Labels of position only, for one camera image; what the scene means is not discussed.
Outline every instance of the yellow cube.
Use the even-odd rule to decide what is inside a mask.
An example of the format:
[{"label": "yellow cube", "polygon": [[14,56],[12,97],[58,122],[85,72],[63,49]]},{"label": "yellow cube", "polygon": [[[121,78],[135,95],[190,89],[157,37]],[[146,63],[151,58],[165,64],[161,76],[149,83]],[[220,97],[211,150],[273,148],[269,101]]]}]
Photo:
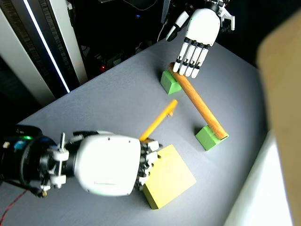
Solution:
[{"label": "yellow cube", "polygon": [[143,187],[150,207],[160,209],[196,183],[183,159],[173,145],[158,152],[150,177]]}]

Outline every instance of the green light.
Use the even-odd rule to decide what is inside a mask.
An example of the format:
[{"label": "green light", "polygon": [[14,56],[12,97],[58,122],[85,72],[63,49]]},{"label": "green light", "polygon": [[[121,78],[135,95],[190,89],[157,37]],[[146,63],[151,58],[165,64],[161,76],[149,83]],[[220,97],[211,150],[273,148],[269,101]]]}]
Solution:
[{"label": "green light", "polygon": [[24,137],[21,137],[21,138],[24,138],[26,140],[32,140],[32,137],[30,137],[30,136],[24,136]]}]

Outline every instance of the green foam block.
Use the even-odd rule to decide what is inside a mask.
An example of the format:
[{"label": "green foam block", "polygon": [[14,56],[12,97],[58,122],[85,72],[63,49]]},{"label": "green foam block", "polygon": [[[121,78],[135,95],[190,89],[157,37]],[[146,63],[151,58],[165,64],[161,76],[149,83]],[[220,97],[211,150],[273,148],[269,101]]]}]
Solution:
[{"label": "green foam block", "polygon": [[176,81],[173,75],[169,71],[164,71],[161,77],[161,85],[165,89],[167,94],[178,92],[182,89],[180,84]]},{"label": "green foam block", "polygon": [[213,148],[223,140],[227,139],[229,137],[226,136],[224,139],[219,140],[217,136],[213,133],[213,131],[210,129],[209,126],[203,127],[197,134],[196,138],[201,143],[201,145],[205,148],[206,151]]}]

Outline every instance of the table surface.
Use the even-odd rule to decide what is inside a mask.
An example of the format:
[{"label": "table surface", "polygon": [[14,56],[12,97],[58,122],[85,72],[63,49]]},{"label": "table surface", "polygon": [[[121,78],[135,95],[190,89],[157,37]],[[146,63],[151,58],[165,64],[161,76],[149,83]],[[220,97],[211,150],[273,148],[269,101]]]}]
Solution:
[{"label": "table surface", "polygon": [[[148,226],[224,223],[266,136],[265,107],[256,68],[219,44],[191,80],[230,137],[205,152],[194,137],[206,125],[183,91],[167,95],[162,71],[174,61],[183,32],[133,56],[21,122],[40,127],[59,141],[76,130],[107,130],[139,137],[158,114],[177,99],[173,117],[151,135],[173,144],[197,183],[160,210],[151,210],[143,193],[101,197],[85,192],[76,179],[52,189],[46,199],[27,193],[7,213],[4,226]],[[0,213],[21,189],[0,187]]]}]

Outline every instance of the led light strip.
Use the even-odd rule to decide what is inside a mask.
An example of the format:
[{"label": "led light strip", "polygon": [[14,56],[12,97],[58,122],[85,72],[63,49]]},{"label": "led light strip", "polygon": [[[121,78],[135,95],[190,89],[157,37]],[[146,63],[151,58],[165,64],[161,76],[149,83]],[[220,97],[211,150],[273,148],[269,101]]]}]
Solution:
[{"label": "led light strip", "polygon": [[64,84],[67,92],[70,93],[70,90],[69,90],[69,88],[68,88],[68,86],[67,86],[67,84],[65,82],[65,79],[63,78],[62,73],[61,73],[60,69],[58,68],[58,66],[56,64],[56,61],[53,58],[53,55],[52,55],[52,53],[51,53],[51,51],[50,51],[50,49],[48,47],[48,44],[47,44],[47,42],[46,42],[46,40],[45,40],[45,38],[44,38],[44,36],[42,34],[42,31],[41,31],[41,29],[40,29],[40,27],[38,25],[38,22],[37,22],[36,18],[34,17],[34,14],[32,12],[32,9],[30,8],[30,5],[28,4],[28,1],[27,0],[23,0],[23,2],[24,2],[25,6],[27,8],[27,11],[28,11],[30,17],[32,18],[34,26],[36,27],[36,29],[37,29],[37,31],[39,33],[39,36],[40,36],[40,38],[41,38],[41,40],[42,40],[42,42],[43,42],[43,44],[44,44],[44,46],[45,46],[45,48],[46,48],[46,50],[48,52],[48,55],[50,56],[50,59],[51,59],[53,65],[55,66],[55,69],[56,69],[58,75],[60,76],[60,79],[62,80],[62,82],[63,82],[63,84]]}]

